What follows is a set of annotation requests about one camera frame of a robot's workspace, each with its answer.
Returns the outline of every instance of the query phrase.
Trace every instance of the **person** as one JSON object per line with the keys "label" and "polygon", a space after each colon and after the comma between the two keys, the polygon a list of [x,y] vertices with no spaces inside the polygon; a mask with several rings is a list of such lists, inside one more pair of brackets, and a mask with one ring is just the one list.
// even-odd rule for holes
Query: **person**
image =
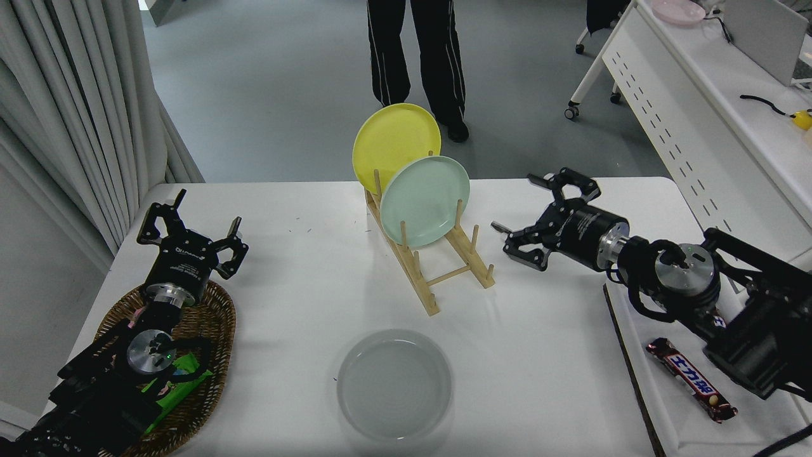
{"label": "person", "polygon": [[[465,80],[453,0],[410,0],[420,46],[423,90],[437,122],[454,142],[468,139]],[[400,42],[406,0],[367,0],[372,91],[383,106],[406,100],[411,84]]]}

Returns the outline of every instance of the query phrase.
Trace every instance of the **woven tray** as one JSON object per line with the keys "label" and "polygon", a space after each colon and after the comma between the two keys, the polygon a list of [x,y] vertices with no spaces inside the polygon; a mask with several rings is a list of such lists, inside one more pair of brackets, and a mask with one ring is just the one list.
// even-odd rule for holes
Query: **woven tray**
{"label": "woven tray", "polygon": [[[96,332],[98,338],[121,319],[131,319],[132,313],[143,307],[138,289],[124,295],[110,311]],[[220,400],[226,385],[228,361],[234,343],[236,313],[226,290],[214,281],[206,285],[203,300],[196,307],[184,308],[184,316],[172,330],[174,339],[202,336],[211,339],[209,376],[194,389],[158,426],[127,449],[125,457],[161,457],[181,447],[205,424]],[[100,456],[112,457],[106,451]]]}

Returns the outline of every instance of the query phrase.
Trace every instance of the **caster wheel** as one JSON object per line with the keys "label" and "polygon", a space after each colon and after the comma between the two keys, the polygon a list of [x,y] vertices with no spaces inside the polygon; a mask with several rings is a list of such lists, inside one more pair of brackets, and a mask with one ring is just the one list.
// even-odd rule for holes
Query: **caster wheel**
{"label": "caster wheel", "polygon": [[575,118],[578,117],[578,115],[580,115],[580,113],[578,112],[578,107],[569,107],[566,110],[564,110],[564,117],[566,117],[569,120],[575,120]]}

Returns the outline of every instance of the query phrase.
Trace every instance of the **white table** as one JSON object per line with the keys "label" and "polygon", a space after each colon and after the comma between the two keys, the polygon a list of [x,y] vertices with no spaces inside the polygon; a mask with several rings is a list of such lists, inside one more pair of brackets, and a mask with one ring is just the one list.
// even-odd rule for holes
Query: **white table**
{"label": "white table", "polygon": [[604,65],[703,228],[812,269],[812,150],[788,119],[739,99],[758,95],[799,111],[810,102],[797,89],[729,45],[718,21],[667,24],[651,0],[631,2],[574,102]]}
{"label": "white table", "polygon": [[[679,190],[664,178],[598,180],[595,206],[628,217],[649,239],[699,242]],[[237,330],[222,399],[177,455],[354,455],[334,376],[349,349],[380,329],[412,329],[443,349],[453,376],[445,442],[434,455],[651,455],[644,423],[605,303],[605,277],[562,255],[540,273],[502,253],[488,224],[532,224],[552,199],[525,180],[472,181],[462,217],[495,263],[496,285],[466,273],[436,285],[428,317],[367,214],[356,182],[159,185],[146,202],[188,189],[179,213],[212,238],[234,216],[250,249],[223,285]],[[110,306],[146,277],[157,255],[137,245],[134,224],[72,354],[87,346]],[[459,258],[421,249],[427,277]]]}

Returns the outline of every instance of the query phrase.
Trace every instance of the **pink plate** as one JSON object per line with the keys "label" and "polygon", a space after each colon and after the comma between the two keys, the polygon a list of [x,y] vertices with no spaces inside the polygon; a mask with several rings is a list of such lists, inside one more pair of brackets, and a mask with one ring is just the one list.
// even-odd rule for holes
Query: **pink plate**
{"label": "pink plate", "polygon": [[705,10],[690,0],[654,0],[654,15],[669,24],[690,26],[705,19]]}

